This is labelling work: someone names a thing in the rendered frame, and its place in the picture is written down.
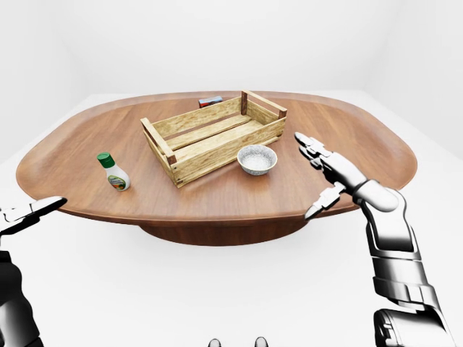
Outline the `white green-capped salad dressing bottle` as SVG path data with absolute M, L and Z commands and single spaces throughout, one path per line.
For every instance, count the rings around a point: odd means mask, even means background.
M 113 188 L 120 192 L 129 188 L 129 176 L 124 170 L 118 167 L 110 153 L 99 153 L 97 159 L 106 170 L 106 178 Z

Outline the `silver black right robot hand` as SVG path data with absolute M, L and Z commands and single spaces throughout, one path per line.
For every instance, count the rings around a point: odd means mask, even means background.
M 305 220 L 314 218 L 321 210 L 331 208 L 342 192 L 352 195 L 357 186 L 367 181 L 356 165 L 343 155 L 325 149 L 324 144 L 314 137 L 295 132 L 294 138 L 300 144 L 299 151 L 309 160 L 311 166 L 321 170 L 326 180 L 333 184 L 320 193 L 318 200 L 305 213 Z

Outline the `small red blue printed box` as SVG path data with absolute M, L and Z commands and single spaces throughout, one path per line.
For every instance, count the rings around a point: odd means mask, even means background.
M 220 95 L 212 96 L 208 98 L 201 98 L 198 100 L 198 104 L 200 108 L 204 108 L 207 106 L 212 106 L 214 104 L 220 103 L 223 101 L 223 98 Z

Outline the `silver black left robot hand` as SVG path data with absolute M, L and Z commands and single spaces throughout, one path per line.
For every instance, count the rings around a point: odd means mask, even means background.
M 53 196 L 20 205 L 19 207 L 0 208 L 0 238 L 15 234 L 40 221 L 47 215 L 67 203 L 67 198 Z

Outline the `grey speckled bowl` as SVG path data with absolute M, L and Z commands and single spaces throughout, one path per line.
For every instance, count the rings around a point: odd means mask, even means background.
M 260 176 L 268 173 L 276 165 L 278 157 L 265 145 L 248 145 L 239 150 L 237 160 L 245 172 Z

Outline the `wooden slat tray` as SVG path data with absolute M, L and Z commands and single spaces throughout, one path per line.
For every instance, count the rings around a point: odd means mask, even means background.
M 251 91 L 162 121 L 140 120 L 151 150 L 177 187 L 237 159 L 247 145 L 267 145 L 284 131 L 287 109 Z

